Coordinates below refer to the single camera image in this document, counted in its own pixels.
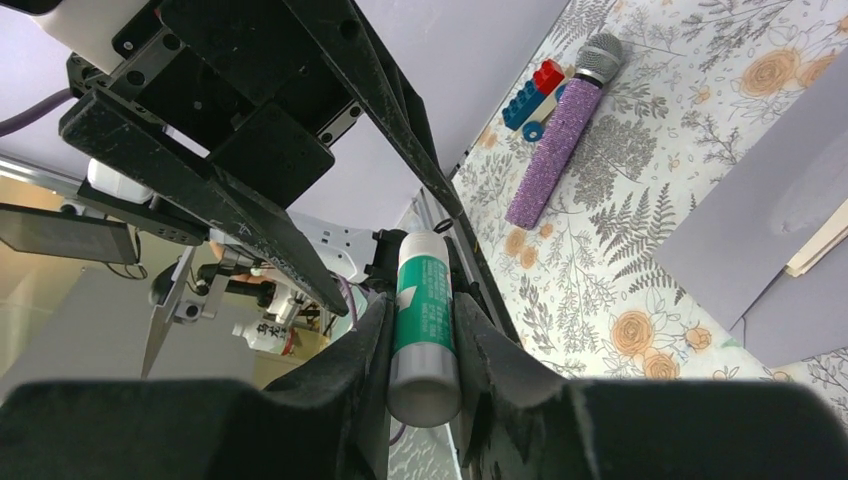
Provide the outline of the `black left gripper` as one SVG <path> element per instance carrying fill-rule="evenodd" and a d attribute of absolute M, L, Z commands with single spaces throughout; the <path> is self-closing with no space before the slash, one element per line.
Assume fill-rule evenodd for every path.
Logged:
<path fill-rule="evenodd" d="M 356 2 L 159 1 L 117 40 L 144 49 L 60 118 L 60 137 L 330 312 L 346 314 L 346 300 L 282 208 L 333 167 L 333 121 L 368 117 L 449 217 L 464 214 L 422 98 Z"/>

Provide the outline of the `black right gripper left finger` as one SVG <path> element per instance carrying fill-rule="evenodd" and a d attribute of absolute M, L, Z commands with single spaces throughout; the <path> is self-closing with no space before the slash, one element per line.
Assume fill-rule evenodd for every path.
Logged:
<path fill-rule="evenodd" d="M 383 479 L 394 299 L 258 389 L 227 379 L 43 381 L 1 407 L 5 479 Z"/>

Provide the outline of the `green white glue stick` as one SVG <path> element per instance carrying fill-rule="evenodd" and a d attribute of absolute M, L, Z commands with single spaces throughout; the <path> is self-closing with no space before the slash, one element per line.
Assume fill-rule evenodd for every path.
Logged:
<path fill-rule="evenodd" d="M 432 428 L 450 422 L 462 400 L 447 244 L 435 232 L 411 233 L 398 262 L 387 408 L 405 425 Z"/>

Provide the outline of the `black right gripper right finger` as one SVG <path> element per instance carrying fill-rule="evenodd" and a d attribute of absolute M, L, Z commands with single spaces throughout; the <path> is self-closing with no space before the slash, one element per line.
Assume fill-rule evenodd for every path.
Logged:
<path fill-rule="evenodd" d="M 453 300 L 475 479 L 843 479 L 847 436 L 792 383 L 568 379 Z"/>

